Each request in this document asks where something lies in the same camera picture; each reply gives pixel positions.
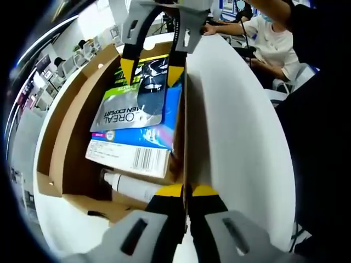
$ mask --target barcode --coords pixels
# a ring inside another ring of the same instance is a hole
[[[133,168],[143,171],[158,171],[161,150],[137,148],[134,155]]]

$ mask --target white shirt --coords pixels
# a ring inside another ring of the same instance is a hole
[[[250,37],[257,34],[254,45],[257,59],[271,66],[281,67],[285,77],[294,81],[301,65],[292,48],[292,33],[288,30],[274,32],[272,24],[261,16],[244,22],[244,28]]]

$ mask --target white table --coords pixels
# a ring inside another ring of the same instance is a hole
[[[173,34],[163,34],[146,43],[172,39]],[[188,175],[212,184],[228,209],[242,211],[269,232],[273,245],[287,250],[295,216],[295,182],[274,108],[249,67],[219,35],[203,37],[187,63]],[[108,228],[107,220],[86,216],[62,198],[40,194],[36,184],[43,132],[76,75],[66,81],[46,116],[33,168],[38,219],[48,245],[59,256],[89,251]],[[196,261],[191,237],[187,240],[174,261]]]

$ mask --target white label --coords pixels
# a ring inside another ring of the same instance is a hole
[[[131,173],[164,178],[168,153],[167,149],[91,140],[86,159]]]

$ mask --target white tube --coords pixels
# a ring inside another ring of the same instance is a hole
[[[105,173],[104,180],[118,193],[144,203],[149,203],[155,193],[162,188],[161,185],[114,173]]]

